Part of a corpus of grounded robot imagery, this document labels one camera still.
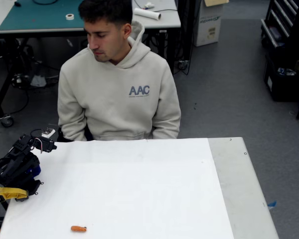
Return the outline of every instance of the hoodie pocket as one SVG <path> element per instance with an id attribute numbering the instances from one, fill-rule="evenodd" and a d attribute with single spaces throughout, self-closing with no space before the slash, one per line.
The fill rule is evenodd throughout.
<path id="1" fill-rule="evenodd" d="M 100 135 L 101 141 L 144 139 L 144 132 L 136 135 Z"/>

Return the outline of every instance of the cardboard box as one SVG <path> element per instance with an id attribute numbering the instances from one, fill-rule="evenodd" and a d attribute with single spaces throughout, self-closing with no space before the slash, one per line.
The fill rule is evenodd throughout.
<path id="1" fill-rule="evenodd" d="M 229 0 L 202 0 L 196 25 L 194 45 L 202 46 L 218 42 L 223 4 Z"/>

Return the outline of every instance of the gray table surface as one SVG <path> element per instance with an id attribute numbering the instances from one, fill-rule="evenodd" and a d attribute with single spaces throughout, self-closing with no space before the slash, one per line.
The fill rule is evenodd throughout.
<path id="1" fill-rule="evenodd" d="M 235 239 L 278 239 L 244 140 L 208 139 Z"/>

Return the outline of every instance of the beige hoodie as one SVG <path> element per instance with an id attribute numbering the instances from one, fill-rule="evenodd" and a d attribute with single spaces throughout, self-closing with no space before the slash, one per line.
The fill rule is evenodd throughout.
<path id="1" fill-rule="evenodd" d="M 96 140 L 177 138 L 180 108 L 169 66 L 142 44 L 144 27 L 132 27 L 132 48 L 119 64 L 98 62 L 86 48 L 62 66 L 58 113 L 66 139 L 85 141 L 86 125 Z"/>

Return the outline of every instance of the orange object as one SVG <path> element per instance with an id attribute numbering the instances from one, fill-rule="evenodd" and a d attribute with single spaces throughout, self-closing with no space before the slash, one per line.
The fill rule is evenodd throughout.
<path id="1" fill-rule="evenodd" d="M 79 226 L 72 226 L 71 230 L 74 232 L 86 232 L 86 228 L 79 227 Z"/>

